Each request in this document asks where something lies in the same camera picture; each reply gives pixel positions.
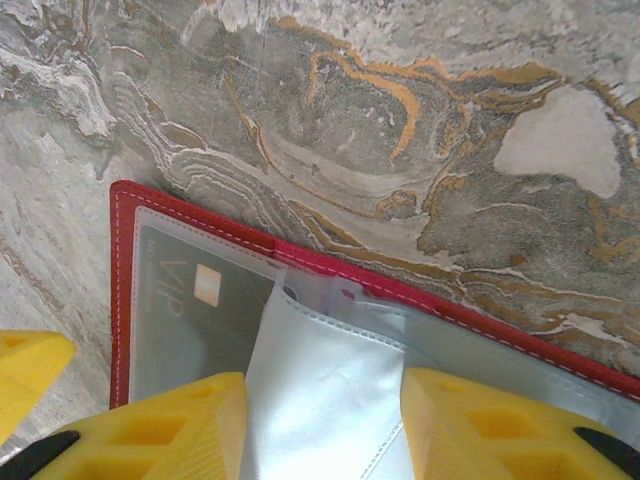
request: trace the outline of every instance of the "card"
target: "card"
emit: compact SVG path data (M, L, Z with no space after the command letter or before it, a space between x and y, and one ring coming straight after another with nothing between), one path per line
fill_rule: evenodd
M136 257L133 397L246 372L274 279L150 225Z

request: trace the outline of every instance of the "card holder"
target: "card holder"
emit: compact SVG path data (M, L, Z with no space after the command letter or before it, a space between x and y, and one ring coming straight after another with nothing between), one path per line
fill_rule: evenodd
M627 443L636 448L640 446L640 428L638 420L634 420L640 419L640 381L637 378L409 285L292 245L128 181L116 182L111 189L112 406L135 399L136 380L144 376L135 374L136 356L132 350L138 338L145 335L145 331L136 330L135 319L132 325L136 295L136 225L140 225L138 216L143 218L144 215L150 215L152 219L164 218L163 221L169 219L178 230L187 229L190 235L196 235L194 238L200 239L198 241L208 239L211 245L223 245L227 249L223 256L236 263L246 260L245 268L261 271L266 276L269 268L273 277L277 275L274 272L287 266L325 277L340 277L363 286L376 301L410 307L403 313L405 320L410 329L420 324L419 331L422 332L420 335L414 332L411 336L423 338L419 343L428 347L425 350L429 351L429 358L438 368L584 414L609 426ZM166 337L163 341L170 343L173 339ZM496 365L504 368L497 371ZM166 365L153 368L162 369ZM185 383L191 381L187 375L178 378Z

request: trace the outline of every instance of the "stone floor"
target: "stone floor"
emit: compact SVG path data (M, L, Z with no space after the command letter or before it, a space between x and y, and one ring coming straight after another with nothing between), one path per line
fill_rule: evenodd
M0 2L0 321L104 410L131 178L640 375L640 3Z

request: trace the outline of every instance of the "marble pattern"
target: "marble pattern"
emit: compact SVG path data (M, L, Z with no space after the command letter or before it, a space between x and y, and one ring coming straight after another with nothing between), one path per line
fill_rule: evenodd
M109 184L167 190L640 375L640 2L0 2L0 318L106 408Z

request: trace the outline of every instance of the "red leather border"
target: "red leather border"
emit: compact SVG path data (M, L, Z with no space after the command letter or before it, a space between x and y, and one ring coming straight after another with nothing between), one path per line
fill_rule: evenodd
M625 375L509 325L338 258L290 244L149 187L121 180L111 186L112 408L129 396L131 282L135 211L146 206L256 253L317 273L339 275L374 295L399 301L524 352L640 402L640 379Z

